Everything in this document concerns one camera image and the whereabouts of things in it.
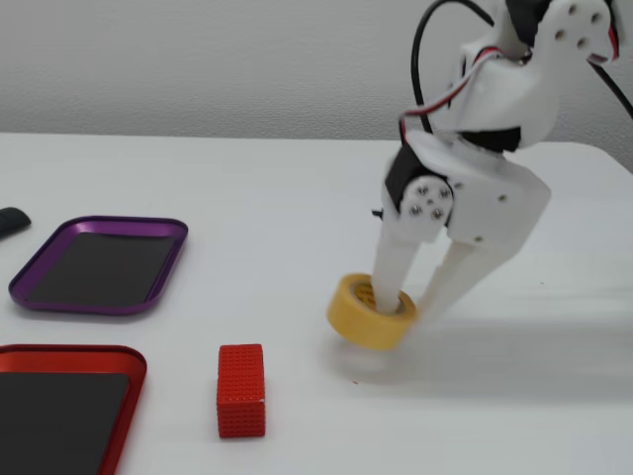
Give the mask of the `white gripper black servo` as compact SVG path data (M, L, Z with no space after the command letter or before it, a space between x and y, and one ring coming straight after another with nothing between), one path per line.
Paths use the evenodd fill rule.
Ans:
M418 301L420 318L439 318L496 269L495 251L523 246L550 197L540 178L500 153L407 133L382 190L372 273L377 310L398 310L419 247L445 229L452 242Z

